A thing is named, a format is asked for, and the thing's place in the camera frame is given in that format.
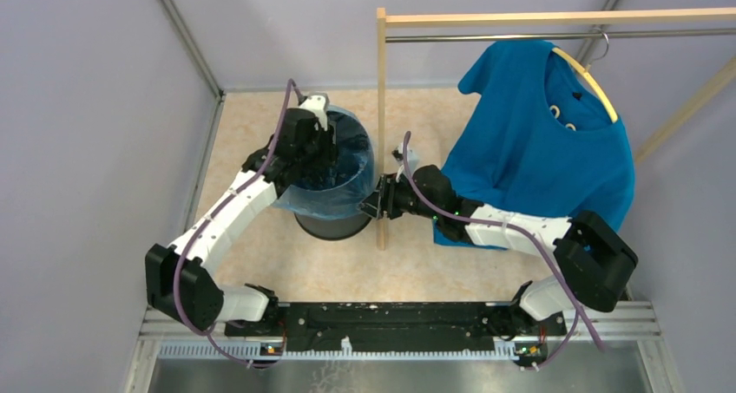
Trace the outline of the blue plastic trash bag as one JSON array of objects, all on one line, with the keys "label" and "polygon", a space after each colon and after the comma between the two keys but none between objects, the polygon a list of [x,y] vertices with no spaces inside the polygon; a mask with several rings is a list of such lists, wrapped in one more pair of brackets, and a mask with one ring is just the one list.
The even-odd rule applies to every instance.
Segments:
[{"label": "blue plastic trash bag", "polygon": [[327,117],[336,128],[337,161],[289,186],[275,207],[315,219],[346,219],[360,214],[358,205],[373,192],[374,152],[363,124],[335,105],[328,106]]}]

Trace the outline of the black cylindrical trash bin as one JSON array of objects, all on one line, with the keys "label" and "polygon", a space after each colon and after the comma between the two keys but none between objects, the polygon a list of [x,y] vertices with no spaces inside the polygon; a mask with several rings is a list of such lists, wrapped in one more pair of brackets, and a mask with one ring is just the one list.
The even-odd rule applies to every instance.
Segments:
[{"label": "black cylindrical trash bin", "polygon": [[371,221],[371,218],[361,211],[358,215],[336,220],[315,219],[296,213],[294,217],[305,232],[328,241],[348,239],[360,233]]}]

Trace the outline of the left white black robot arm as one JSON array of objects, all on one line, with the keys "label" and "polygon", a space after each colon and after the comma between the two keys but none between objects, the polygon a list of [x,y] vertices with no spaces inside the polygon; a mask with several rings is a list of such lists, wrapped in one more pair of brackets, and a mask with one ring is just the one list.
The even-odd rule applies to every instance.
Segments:
[{"label": "left white black robot arm", "polygon": [[216,203],[186,232],[145,255],[148,305],[205,336],[219,321],[258,335],[277,327],[272,297],[255,285],[219,287],[214,274],[234,242],[294,182],[337,159],[336,127],[323,108],[288,108],[267,145],[250,154]]}]

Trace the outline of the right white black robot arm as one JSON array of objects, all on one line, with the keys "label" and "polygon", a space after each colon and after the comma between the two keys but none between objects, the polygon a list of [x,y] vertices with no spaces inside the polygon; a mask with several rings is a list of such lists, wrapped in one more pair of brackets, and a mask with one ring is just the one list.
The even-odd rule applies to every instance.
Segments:
[{"label": "right white black robot arm", "polygon": [[455,192],[438,167],[385,174],[359,209],[376,219],[411,214],[430,219],[449,241],[536,255],[551,275],[523,286],[509,310],[511,327],[531,334],[565,310],[608,313],[638,264],[633,250],[597,213],[539,217],[504,211]]}]

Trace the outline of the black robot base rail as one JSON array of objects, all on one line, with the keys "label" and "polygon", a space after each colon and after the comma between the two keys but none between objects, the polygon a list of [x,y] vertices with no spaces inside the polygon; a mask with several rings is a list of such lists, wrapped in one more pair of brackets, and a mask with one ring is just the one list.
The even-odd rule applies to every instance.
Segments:
[{"label": "black robot base rail", "polygon": [[257,363],[292,359],[501,359],[542,363],[568,327],[520,306],[486,302],[312,303],[271,306],[259,322],[234,321],[227,337],[259,343]]}]

